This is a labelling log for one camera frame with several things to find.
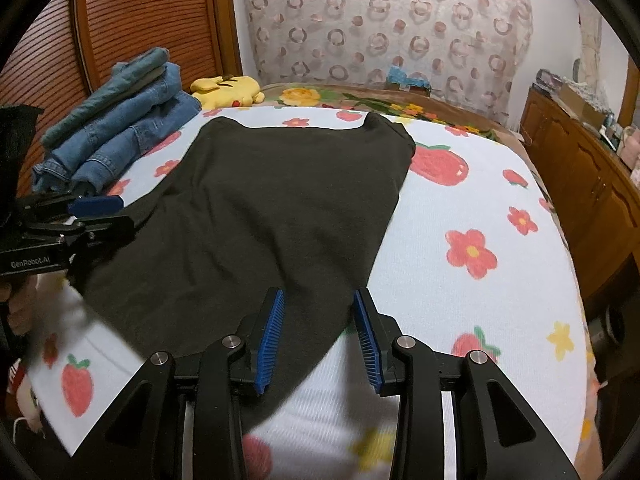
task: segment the metal screw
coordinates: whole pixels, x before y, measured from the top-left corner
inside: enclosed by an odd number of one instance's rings
[[[396,343],[402,348],[413,348],[415,346],[415,339],[410,335],[401,335],[396,339]]]
[[[169,354],[167,352],[156,352],[150,358],[151,363],[156,366],[163,365],[169,359]]]
[[[473,362],[479,365],[483,365],[485,362],[489,360],[489,358],[487,357],[487,354],[485,354],[481,350],[473,350],[471,354],[469,354],[469,357]]]
[[[232,335],[226,336],[222,340],[222,346],[226,346],[227,348],[235,348],[241,342],[242,342],[242,339],[240,339],[237,335],[232,334]]]

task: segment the yellow plush toy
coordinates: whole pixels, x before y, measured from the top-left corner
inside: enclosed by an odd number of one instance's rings
[[[191,92],[200,101],[203,110],[251,106],[264,101],[258,82],[244,75],[197,79],[191,84]]]

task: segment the finger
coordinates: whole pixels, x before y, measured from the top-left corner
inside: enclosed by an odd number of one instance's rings
[[[36,297],[37,276],[29,276],[16,293],[9,299],[9,312],[31,309]]]
[[[26,309],[9,314],[6,320],[15,335],[25,335],[31,330],[31,315]]]
[[[4,303],[11,295],[11,283],[0,283],[0,303]]]

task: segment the denim jacket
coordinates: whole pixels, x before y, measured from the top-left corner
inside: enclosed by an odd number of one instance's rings
[[[160,75],[158,69],[167,61],[169,51],[156,46],[130,62],[116,63],[111,70],[111,79],[40,137],[44,148],[53,150],[58,147],[98,113],[146,86]]]
[[[70,179],[60,179],[42,168],[34,168],[34,176],[38,176],[38,189],[34,185],[34,190],[62,191],[73,189],[77,184],[89,183],[92,191],[99,194],[117,180],[132,162],[194,118],[199,111],[200,102],[186,92],[179,91],[175,97],[154,106],[147,115],[105,142]]]
[[[138,94],[119,102],[80,130],[33,167],[33,190],[44,192],[69,182],[71,176],[105,142],[148,114],[153,106],[167,102],[182,87],[180,67],[166,63],[164,75],[143,88]]]

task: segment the patterned curtain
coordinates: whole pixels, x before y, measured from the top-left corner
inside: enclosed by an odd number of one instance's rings
[[[383,86],[392,67],[433,95],[507,120],[530,0],[247,0],[265,84]]]
[[[600,81],[600,45],[602,44],[602,15],[589,0],[575,0],[580,15],[582,51],[578,69],[578,83],[586,83],[602,102],[609,106]]]

